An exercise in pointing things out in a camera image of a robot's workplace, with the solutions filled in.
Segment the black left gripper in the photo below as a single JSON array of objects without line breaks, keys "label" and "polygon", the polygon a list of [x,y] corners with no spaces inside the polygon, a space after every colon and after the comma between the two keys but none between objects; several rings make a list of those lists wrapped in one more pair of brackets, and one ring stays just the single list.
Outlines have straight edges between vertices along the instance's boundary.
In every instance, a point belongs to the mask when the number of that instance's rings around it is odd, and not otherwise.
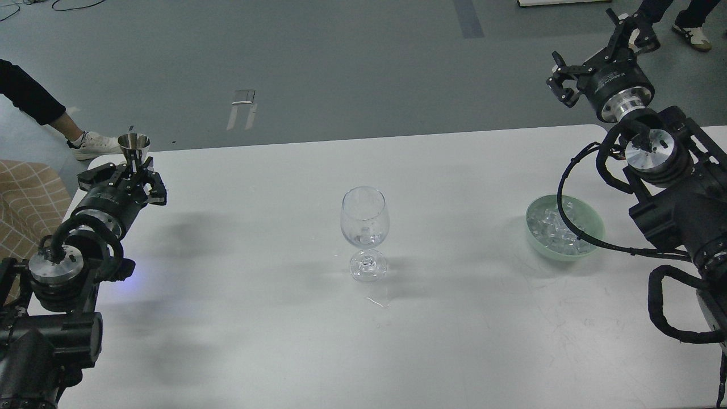
[{"label": "black left gripper", "polygon": [[78,174],[78,188],[86,196],[71,217],[95,217],[118,239],[124,238],[143,207],[167,205],[166,186],[153,165],[153,158],[146,158],[132,178],[124,178],[129,173],[126,163],[109,162]]}]

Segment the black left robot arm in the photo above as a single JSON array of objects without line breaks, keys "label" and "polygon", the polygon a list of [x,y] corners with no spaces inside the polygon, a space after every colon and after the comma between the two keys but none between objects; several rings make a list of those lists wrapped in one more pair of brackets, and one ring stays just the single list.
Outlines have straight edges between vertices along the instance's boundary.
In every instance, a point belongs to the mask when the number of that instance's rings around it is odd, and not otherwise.
[{"label": "black left robot arm", "polygon": [[28,260],[2,261],[2,407],[55,408],[102,351],[99,287],[124,281],[135,262],[122,239],[140,210],[164,206],[167,192],[153,158],[107,163],[78,176],[86,195]]}]

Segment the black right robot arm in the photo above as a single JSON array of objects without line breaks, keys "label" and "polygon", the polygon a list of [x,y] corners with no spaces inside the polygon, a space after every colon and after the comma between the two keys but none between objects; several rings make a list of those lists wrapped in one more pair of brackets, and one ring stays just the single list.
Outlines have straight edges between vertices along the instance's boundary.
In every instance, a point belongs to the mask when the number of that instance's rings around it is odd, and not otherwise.
[{"label": "black right robot arm", "polygon": [[[674,266],[659,266],[647,280],[651,322],[681,343],[718,344],[725,349],[726,308],[726,167],[725,151],[677,106],[649,108],[654,86],[639,67],[638,55],[659,49],[651,24],[639,14],[607,15],[615,30],[606,47],[579,65],[567,65],[553,52],[555,66],[548,88],[565,106],[585,96],[597,118],[612,124],[602,142],[590,143],[561,176],[558,212],[579,239],[598,248],[671,260],[689,261],[698,276]],[[602,180],[637,204],[629,209],[651,248],[605,243],[574,225],[563,208],[563,187],[572,169],[596,153]],[[662,282],[670,277],[696,290],[707,332],[681,331],[664,313]]]}]

